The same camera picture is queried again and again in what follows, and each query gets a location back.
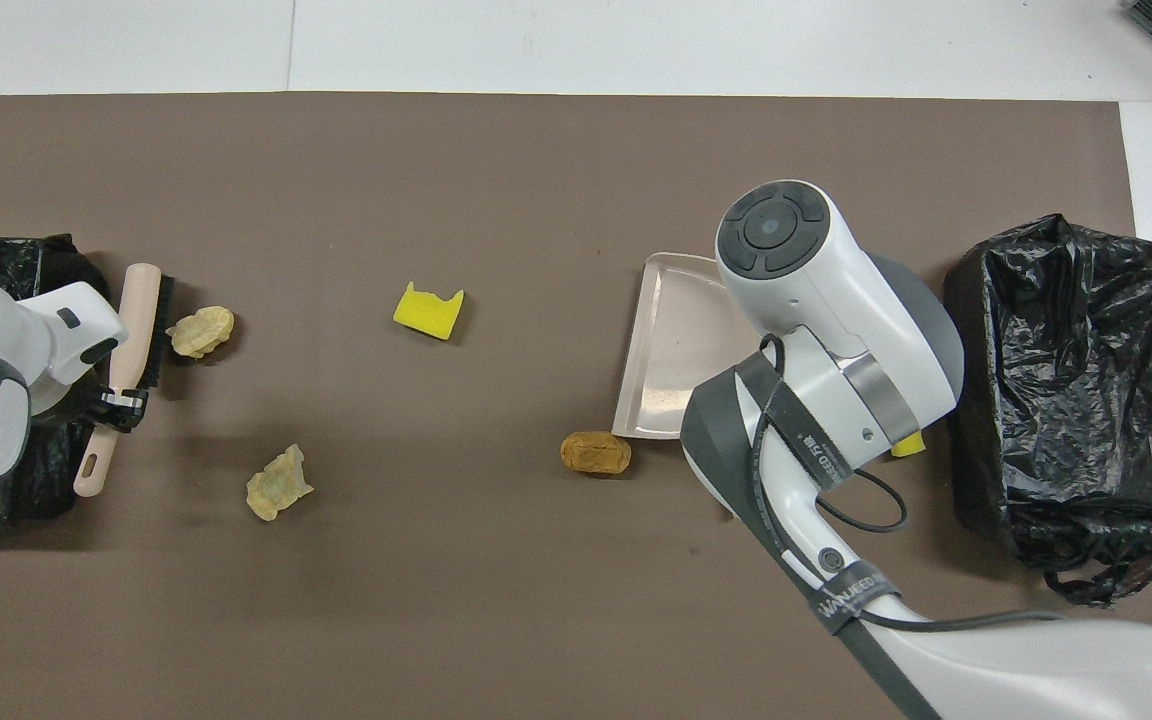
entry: brown mat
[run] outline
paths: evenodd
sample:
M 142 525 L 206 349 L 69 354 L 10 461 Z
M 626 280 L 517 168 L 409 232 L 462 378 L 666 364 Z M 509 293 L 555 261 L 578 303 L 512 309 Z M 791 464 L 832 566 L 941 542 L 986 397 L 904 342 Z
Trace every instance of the brown mat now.
M 104 495 L 0 536 L 0 717 L 895 715 L 677 444 L 559 464 L 612 422 L 646 256 L 712 252 L 780 177 L 935 286 L 1051 211 L 1134 228 L 1109 104 L 0 97 L 0 234 L 238 313 Z M 391 320 L 408 281 L 465 288 L 450 342 Z M 243 484 L 291 442 L 317 490 L 266 524 Z M 914 526 L 844 537 L 924 614 L 1060 609 L 956 524 L 929 442 L 879 468 Z M 1152 588 L 1114 616 L 1152 623 Z

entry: gray strap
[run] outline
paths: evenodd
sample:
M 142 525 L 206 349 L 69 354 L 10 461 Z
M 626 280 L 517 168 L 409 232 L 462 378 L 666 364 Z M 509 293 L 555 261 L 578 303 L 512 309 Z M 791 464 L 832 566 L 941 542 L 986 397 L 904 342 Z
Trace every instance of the gray strap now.
M 864 560 L 848 564 L 835 577 L 826 579 L 818 591 L 808 598 L 808 605 L 820 620 L 824 629 L 836 635 L 842 626 L 865 609 L 869 601 L 882 594 L 900 594 L 882 570 Z
M 842 452 L 831 441 L 794 389 L 776 374 L 767 357 L 761 353 L 750 355 L 736 365 L 736 374 L 768 416 L 772 427 L 776 429 L 791 454 L 812 475 L 821 492 L 835 488 L 851 477 L 855 468 L 842 458 Z

